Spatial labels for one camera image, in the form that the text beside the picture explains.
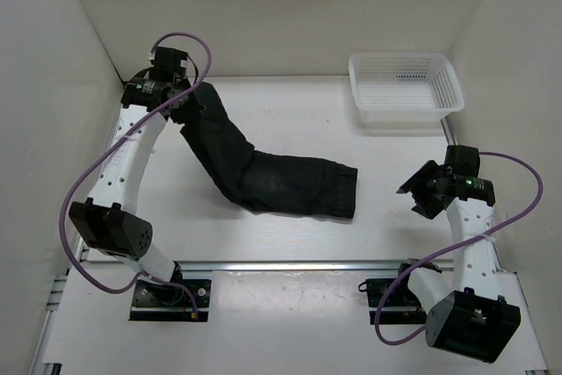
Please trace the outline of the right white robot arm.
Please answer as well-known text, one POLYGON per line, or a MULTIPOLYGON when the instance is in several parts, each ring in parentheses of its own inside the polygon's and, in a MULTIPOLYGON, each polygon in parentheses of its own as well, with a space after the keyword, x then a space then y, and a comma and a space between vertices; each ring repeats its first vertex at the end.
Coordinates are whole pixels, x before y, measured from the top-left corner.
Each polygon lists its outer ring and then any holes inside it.
POLYGON ((482 236, 492 226, 495 195, 479 166, 476 148, 449 146, 443 164, 426 162, 398 189, 412 195, 412 210, 422 217, 445 213, 452 240, 468 244, 453 253, 451 283, 425 263, 398 278, 394 293, 404 304, 420 302, 428 346, 492 364, 519 328, 521 312, 506 301, 494 246, 482 236))

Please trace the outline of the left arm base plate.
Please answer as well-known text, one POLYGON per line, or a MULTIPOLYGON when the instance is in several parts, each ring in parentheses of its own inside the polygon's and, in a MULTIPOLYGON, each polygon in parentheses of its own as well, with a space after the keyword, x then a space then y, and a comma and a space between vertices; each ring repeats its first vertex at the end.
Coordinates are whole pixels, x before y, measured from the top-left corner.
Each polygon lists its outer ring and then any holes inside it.
POLYGON ((212 280, 188 278, 178 271, 163 285, 139 280, 133 289, 129 320, 148 322, 207 322, 212 280))

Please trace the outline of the black trousers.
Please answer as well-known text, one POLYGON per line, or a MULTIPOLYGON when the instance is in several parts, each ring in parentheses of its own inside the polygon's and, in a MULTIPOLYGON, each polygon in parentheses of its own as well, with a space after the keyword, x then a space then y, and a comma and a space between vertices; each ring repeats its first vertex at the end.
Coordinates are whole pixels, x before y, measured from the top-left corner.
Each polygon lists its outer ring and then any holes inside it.
POLYGON ((315 157, 273 155, 255 148, 229 119, 219 94, 202 83, 172 114, 221 194, 254 213, 351 220, 358 169, 315 157))

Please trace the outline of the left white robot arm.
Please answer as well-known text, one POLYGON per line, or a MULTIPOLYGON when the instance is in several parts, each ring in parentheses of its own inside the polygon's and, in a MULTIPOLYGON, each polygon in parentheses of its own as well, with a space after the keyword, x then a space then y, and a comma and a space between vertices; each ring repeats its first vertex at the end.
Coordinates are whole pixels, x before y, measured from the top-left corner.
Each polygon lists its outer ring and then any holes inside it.
POLYGON ((184 283, 174 277, 176 263, 153 244, 151 224, 137 216, 137 199, 155 142, 193 84, 186 75, 193 63, 185 51, 153 49, 149 67, 124 86, 111 144, 92 168, 97 181, 84 201, 66 198, 62 208, 89 248, 121 261, 136 277, 156 278, 153 292, 165 305, 181 300, 184 283))

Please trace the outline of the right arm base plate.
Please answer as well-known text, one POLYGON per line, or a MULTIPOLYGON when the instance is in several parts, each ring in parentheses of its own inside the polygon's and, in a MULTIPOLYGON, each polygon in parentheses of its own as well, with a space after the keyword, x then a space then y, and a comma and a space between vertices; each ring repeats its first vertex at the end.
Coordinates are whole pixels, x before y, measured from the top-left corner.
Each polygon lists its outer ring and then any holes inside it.
MULTIPOLYGON (((366 295, 371 325, 375 322, 378 303, 391 283, 404 270, 416 262, 416 259, 407 259, 396 268, 368 272, 365 280, 357 286, 358 291, 366 295)), ((388 299, 382 306, 380 315, 381 325, 422 325, 426 322, 427 315, 422 308, 421 302, 407 288, 407 281, 408 276, 391 291, 388 299)))

